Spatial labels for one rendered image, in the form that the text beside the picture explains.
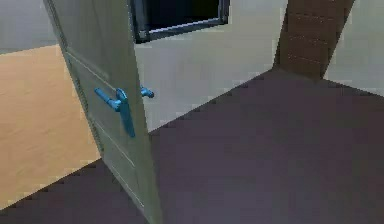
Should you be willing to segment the dark framed window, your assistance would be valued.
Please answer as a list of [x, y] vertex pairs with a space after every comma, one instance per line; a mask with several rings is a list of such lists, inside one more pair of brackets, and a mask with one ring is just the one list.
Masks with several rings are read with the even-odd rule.
[[229, 19], [230, 0], [126, 0], [136, 44], [189, 33]]

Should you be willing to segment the pale green room door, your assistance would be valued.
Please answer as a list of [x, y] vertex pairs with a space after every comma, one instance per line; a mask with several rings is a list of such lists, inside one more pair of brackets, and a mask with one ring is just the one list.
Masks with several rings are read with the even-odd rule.
[[[164, 224], [126, 0], [43, 0], [102, 161], [149, 224]], [[95, 92], [128, 96], [135, 137]]]

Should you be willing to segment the brown brick pillar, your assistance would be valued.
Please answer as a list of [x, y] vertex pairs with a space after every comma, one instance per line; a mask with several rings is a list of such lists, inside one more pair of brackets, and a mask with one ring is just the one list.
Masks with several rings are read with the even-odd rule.
[[321, 80], [355, 0], [288, 0], [274, 67]]

